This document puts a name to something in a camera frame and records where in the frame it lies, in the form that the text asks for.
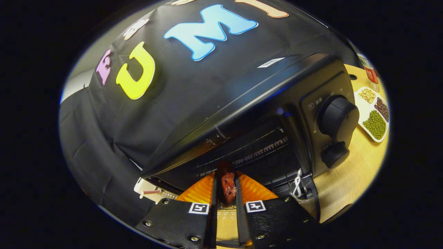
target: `black toaster oven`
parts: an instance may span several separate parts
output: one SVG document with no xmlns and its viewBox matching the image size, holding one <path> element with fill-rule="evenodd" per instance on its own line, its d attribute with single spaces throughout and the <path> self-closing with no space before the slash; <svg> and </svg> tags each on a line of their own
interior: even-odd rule
<svg viewBox="0 0 443 249">
<path fill-rule="evenodd" d="M 347 158 L 359 118 L 343 62 L 294 55 L 228 85 L 162 141 L 141 177 L 180 194 L 226 160 L 279 196 L 302 169 L 303 198 L 315 195 L 312 178 Z"/>
</svg>

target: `timer knob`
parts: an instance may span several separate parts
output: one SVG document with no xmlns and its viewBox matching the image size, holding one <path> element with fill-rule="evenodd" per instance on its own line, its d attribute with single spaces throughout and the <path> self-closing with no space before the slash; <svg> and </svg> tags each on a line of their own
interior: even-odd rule
<svg viewBox="0 0 443 249">
<path fill-rule="evenodd" d="M 322 161 L 329 169 L 332 169 L 344 162 L 348 156 L 349 150 L 345 142 L 338 142 L 325 149 Z"/>
<path fill-rule="evenodd" d="M 319 113 L 319 130 L 334 141 L 347 141 L 355 130 L 360 113 L 357 107 L 337 96 L 325 102 Z"/>
</svg>

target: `white sectioned dish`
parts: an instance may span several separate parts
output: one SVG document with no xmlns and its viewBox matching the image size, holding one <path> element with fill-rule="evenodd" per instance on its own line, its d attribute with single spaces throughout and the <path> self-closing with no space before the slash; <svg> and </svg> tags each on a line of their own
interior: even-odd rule
<svg viewBox="0 0 443 249">
<path fill-rule="evenodd" d="M 372 101 L 372 103 L 368 103 L 366 100 L 364 100 L 362 97 L 360 97 L 358 94 L 363 90 L 363 89 L 369 89 L 371 90 L 373 93 L 375 93 L 375 98 Z M 381 141 L 383 141 L 383 139 L 385 139 L 386 134 L 388 133 L 388 129 L 389 129 L 389 122 L 386 121 L 385 117 L 383 117 L 383 115 L 377 110 L 375 109 L 374 105 L 375 103 L 377 103 L 377 98 L 380 98 L 381 101 L 383 102 L 383 104 L 385 104 L 388 107 L 388 115 L 389 115 L 389 120 L 391 119 L 391 112 L 389 110 L 389 106 L 388 103 L 386 102 L 386 100 L 384 100 L 377 92 L 375 92 L 374 90 L 370 89 L 369 87 L 362 87 L 359 90 L 357 90 L 357 92 L 354 92 L 354 96 L 355 96 L 355 105 L 358 108 L 358 111 L 360 113 L 360 117 L 358 118 L 358 124 L 366 131 L 366 133 L 376 142 L 380 143 Z M 376 111 L 378 112 L 378 114 L 380 114 L 381 118 L 383 119 L 383 121 L 385 122 L 386 125 L 386 130 L 385 133 L 383 134 L 383 136 L 381 137 L 381 139 L 376 139 L 371 132 L 369 132 L 368 129 L 366 129 L 366 127 L 363 125 L 363 122 L 368 120 L 369 118 L 369 114 L 372 111 Z"/>
</svg>

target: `red bottle label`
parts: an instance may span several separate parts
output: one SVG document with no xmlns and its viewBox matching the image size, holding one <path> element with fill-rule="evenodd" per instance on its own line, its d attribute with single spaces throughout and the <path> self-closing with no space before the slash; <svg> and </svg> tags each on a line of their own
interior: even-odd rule
<svg viewBox="0 0 443 249">
<path fill-rule="evenodd" d="M 365 66 L 363 66 L 365 68 L 366 74 L 368 75 L 368 78 L 370 81 L 378 84 L 378 78 L 377 78 L 377 74 L 375 73 L 374 69 L 369 69 Z"/>
</svg>

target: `wooden surface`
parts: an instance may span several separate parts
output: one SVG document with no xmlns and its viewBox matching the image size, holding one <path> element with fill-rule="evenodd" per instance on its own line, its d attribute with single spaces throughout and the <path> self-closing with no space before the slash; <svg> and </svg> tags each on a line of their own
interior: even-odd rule
<svg viewBox="0 0 443 249">
<path fill-rule="evenodd" d="M 357 76 L 357 80 L 351 81 L 354 92 L 363 86 L 370 87 L 370 80 L 363 69 L 350 65 L 345 67 L 349 74 Z M 378 93 L 389 103 L 382 84 Z M 372 183 L 385 157 L 389 129 L 385 139 L 377 143 L 357 125 L 349 145 L 350 155 L 346 161 L 337 168 L 314 178 L 319 193 L 320 223 L 347 204 L 355 203 Z M 219 210 L 217 223 L 217 240 L 238 239 L 235 210 Z"/>
</svg>

